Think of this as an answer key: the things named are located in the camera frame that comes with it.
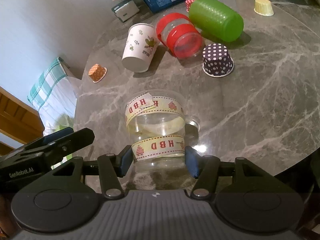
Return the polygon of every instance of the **purple polka dot cup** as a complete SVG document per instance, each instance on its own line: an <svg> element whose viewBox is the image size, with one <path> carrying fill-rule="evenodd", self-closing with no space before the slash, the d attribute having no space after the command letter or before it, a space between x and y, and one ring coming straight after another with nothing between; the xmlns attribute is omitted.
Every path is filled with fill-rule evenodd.
<svg viewBox="0 0 320 240"><path fill-rule="evenodd" d="M235 64L230 57L228 49L221 43L213 43L203 49L203 71L211 77L224 77L229 75Z"/></svg>

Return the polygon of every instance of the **metal screw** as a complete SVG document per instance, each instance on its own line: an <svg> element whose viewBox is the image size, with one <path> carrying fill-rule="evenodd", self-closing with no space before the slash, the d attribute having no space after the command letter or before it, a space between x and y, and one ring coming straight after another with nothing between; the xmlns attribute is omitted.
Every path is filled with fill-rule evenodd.
<svg viewBox="0 0 320 240"><path fill-rule="evenodd" d="M209 191L205 188L197 188L193 191L193 194L195 194L197 197L206 197L209 195Z"/></svg>
<svg viewBox="0 0 320 240"><path fill-rule="evenodd" d="M121 190L117 188L111 188L106 191L106 195L108 197L118 197L119 195L121 195L121 193L122 193Z"/></svg>

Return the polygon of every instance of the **paper cup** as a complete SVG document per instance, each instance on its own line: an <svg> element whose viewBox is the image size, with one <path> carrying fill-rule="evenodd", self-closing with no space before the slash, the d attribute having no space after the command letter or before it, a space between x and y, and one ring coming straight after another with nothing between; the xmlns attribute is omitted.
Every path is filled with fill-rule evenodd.
<svg viewBox="0 0 320 240"><path fill-rule="evenodd" d="M192 4L194 1L195 1L195 0L186 0L186 1L185 1L186 6L187 6L187 12L189 12L190 6L191 6L191 4Z"/></svg>
<svg viewBox="0 0 320 240"><path fill-rule="evenodd" d="M235 64L228 49L221 43L213 43L203 49L203 71L211 77L225 77L229 75Z"/></svg>
<svg viewBox="0 0 320 240"><path fill-rule="evenodd" d="M97 83L104 78L106 73L107 69L105 67L101 67L99 64L95 64L89 70L89 77L93 80L94 83Z"/></svg>
<svg viewBox="0 0 320 240"><path fill-rule="evenodd" d="M147 71L158 45L159 40L152 25L138 23L131 26L122 65L133 72Z"/></svg>
<svg viewBox="0 0 320 240"><path fill-rule="evenodd" d="M269 0L255 0L254 11L263 16L274 15L272 5Z"/></svg>

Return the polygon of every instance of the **green container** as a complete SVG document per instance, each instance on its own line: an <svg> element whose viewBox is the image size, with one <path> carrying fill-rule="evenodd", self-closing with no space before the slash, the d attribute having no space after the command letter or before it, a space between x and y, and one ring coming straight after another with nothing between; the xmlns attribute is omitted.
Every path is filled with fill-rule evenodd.
<svg viewBox="0 0 320 240"><path fill-rule="evenodd" d="M223 41L235 41L242 33L243 19L218 0L195 0L189 9L190 21Z"/></svg>

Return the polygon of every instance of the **plastic jar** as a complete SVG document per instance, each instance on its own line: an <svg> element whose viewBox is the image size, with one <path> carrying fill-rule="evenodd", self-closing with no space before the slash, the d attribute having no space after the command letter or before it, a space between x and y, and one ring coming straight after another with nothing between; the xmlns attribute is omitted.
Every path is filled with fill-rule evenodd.
<svg viewBox="0 0 320 240"><path fill-rule="evenodd" d="M218 0L195 0L189 9L190 21L223 41L235 41L242 33L242 17Z"/></svg>
<svg viewBox="0 0 320 240"><path fill-rule="evenodd" d="M173 91L147 90L127 103L126 125L137 172L184 167L184 100Z"/></svg>
<svg viewBox="0 0 320 240"><path fill-rule="evenodd" d="M198 55L203 48L203 39L189 18L181 13L170 13L156 25L158 39L172 54L180 59Z"/></svg>

